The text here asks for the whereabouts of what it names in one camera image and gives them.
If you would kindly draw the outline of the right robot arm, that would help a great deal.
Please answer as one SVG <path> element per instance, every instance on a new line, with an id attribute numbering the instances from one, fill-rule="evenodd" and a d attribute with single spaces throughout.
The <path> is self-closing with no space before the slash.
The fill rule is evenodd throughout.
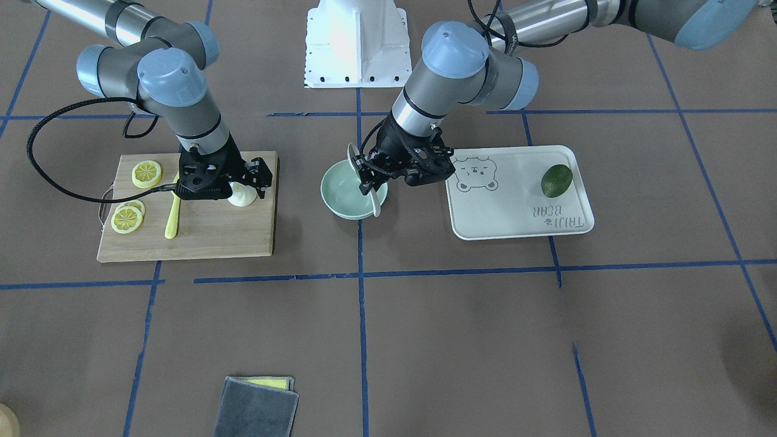
<path id="1" fill-rule="evenodd" d="M 220 200 L 231 196 L 231 183 L 255 189 L 264 197 L 273 174 L 262 158 L 245 161 L 203 72 L 217 61 L 220 46 L 202 22 L 177 23 L 128 1 L 39 1 L 83 27 L 107 37 L 115 47 L 95 45 L 80 53 L 78 80 L 94 99 L 73 103 L 44 117 L 27 140 L 27 156 L 48 183 L 33 157 L 33 142 L 47 122 L 77 108 L 126 102 L 134 112 L 167 122 L 182 149 L 178 181 L 150 188 L 171 191 L 180 199 Z"/>

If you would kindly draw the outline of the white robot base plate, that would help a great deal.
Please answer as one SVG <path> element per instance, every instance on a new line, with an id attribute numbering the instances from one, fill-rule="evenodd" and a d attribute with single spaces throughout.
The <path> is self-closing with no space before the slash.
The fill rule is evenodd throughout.
<path id="1" fill-rule="evenodd" d="M 407 15 L 394 1 L 320 1 L 306 25 L 306 88 L 402 87 L 410 78 Z"/>

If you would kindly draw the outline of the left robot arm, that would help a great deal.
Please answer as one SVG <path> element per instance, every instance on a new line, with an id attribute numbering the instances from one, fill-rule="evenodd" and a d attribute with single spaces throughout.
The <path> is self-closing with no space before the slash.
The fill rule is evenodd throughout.
<path id="1" fill-rule="evenodd" d="M 374 146 L 350 146 L 348 160 L 368 196 L 391 179 L 409 186 L 445 181 L 455 172 L 441 123 L 458 103 L 521 110 L 539 87 L 536 67 L 517 53 L 550 48 L 588 27 L 614 23 L 707 50 L 740 27 L 754 1 L 532 1 L 470 23 L 433 23 L 421 56 L 383 121 Z"/>

